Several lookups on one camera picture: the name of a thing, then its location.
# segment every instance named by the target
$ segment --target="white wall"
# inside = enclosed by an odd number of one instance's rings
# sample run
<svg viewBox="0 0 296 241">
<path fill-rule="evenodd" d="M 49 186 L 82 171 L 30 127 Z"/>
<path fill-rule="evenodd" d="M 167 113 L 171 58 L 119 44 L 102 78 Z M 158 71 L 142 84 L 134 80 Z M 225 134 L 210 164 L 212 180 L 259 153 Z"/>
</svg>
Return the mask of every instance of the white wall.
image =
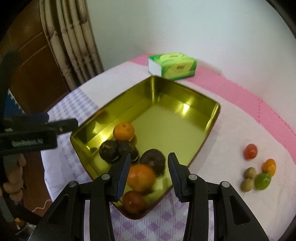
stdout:
<svg viewBox="0 0 296 241">
<path fill-rule="evenodd" d="M 105 70 L 183 52 L 263 98 L 296 131 L 296 40 L 265 0 L 87 0 Z"/>
</svg>

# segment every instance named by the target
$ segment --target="rectangular metallic tray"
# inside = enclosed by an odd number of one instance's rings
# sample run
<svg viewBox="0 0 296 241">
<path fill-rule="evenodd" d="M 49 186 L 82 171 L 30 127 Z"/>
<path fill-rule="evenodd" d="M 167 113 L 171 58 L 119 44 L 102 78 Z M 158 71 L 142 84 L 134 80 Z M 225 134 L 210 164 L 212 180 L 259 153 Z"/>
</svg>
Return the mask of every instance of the rectangular metallic tray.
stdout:
<svg viewBox="0 0 296 241">
<path fill-rule="evenodd" d="M 107 173 L 110 164 L 99 156 L 100 145 L 113 139 L 113 129 L 120 122 L 135 128 L 140 156 L 158 149 L 168 157 L 175 152 L 183 165 L 190 165 L 197 155 L 220 112 L 219 103 L 171 80 L 151 76 L 111 100 L 86 120 L 71 137 L 71 143 L 92 179 Z M 148 213 L 171 189 L 168 167 L 158 177 L 153 192 L 145 196 L 149 208 L 131 215 L 122 203 L 114 205 L 128 218 L 139 219 Z M 125 192 L 131 190 L 126 185 Z"/>
</svg>

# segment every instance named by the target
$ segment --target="pink stripe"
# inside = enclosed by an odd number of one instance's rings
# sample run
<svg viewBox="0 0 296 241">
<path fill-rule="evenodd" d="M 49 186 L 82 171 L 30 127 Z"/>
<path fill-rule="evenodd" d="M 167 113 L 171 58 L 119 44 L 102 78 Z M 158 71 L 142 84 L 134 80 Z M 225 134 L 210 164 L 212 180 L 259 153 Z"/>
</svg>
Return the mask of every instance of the pink stripe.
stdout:
<svg viewBox="0 0 296 241">
<path fill-rule="evenodd" d="M 131 62 L 148 66 L 147 56 L 142 55 L 132 59 Z M 275 140 L 288 150 L 296 164 L 296 134 L 261 98 L 203 67 L 197 67 L 195 76 L 186 80 L 219 95 L 252 116 Z"/>
</svg>

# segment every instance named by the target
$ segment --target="tissue box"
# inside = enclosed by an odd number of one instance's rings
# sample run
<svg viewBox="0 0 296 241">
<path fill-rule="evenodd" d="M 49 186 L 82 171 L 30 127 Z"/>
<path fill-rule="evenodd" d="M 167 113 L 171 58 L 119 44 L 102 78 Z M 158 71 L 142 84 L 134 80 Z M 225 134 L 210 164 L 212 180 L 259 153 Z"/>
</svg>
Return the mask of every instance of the tissue box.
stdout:
<svg viewBox="0 0 296 241">
<path fill-rule="evenodd" d="M 182 53 L 167 53 L 148 57 L 148 70 L 152 75 L 178 80 L 195 75 L 196 59 Z"/>
</svg>

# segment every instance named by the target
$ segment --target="dark purple fruit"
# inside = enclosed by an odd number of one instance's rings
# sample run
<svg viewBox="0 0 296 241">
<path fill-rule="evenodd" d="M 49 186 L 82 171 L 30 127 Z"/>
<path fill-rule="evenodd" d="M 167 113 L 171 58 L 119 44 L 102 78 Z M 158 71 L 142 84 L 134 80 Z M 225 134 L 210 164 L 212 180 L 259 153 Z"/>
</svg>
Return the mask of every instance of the dark purple fruit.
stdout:
<svg viewBox="0 0 296 241">
<path fill-rule="evenodd" d="M 116 162 L 119 159 L 118 141 L 107 140 L 103 142 L 100 146 L 99 154 L 108 163 Z"/>
<path fill-rule="evenodd" d="M 124 152 L 129 152 L 131 155 L 131 162 L 135 162 L 139 158 L 139 151 L 129 141 L 119 141 L 118 152 L 122 156 Z"/>
<path fill-rule="evenodd" d="M 165 171 L 165 157 L 156 149 L 145 151 L 140 160 L 141 164 L 151 167 L 156 176 L 160 176 Z"/>
</svg>

